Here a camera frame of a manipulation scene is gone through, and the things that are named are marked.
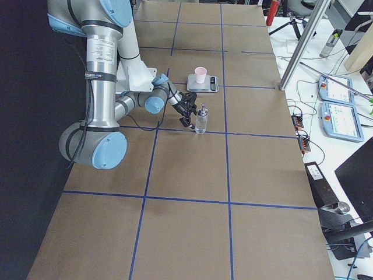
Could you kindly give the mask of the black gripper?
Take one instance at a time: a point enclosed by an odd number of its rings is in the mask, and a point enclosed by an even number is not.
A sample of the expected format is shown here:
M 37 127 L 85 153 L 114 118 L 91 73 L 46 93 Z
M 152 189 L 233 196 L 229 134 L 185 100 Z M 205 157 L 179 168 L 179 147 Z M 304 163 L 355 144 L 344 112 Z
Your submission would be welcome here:
M 189 100 L 181 100 L 174 105 L 174 109 L 180 113 L 183 117 L 179 119 L 180 123 L 185 128 L 195 129 L 195 126 L 191 123 L 190 116 L 192 114 L 197 115 L 197 108 L 192 107 Z

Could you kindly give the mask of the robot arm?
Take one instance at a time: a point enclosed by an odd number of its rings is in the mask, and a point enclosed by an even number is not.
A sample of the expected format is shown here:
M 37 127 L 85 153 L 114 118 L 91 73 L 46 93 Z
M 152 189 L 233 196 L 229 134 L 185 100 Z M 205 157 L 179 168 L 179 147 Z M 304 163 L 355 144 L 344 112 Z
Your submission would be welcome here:
M 128 142 L 118 122 L 137 107 L 157 114 L 170 104 L 193 128 L 196 94 L 180 92 L 142 61 L 129 1 L 49 1 L 48 19 L 55 32 L 87 40 L 86 113 L 59 139 L 65 159 L 97 169 L 119 165 Z

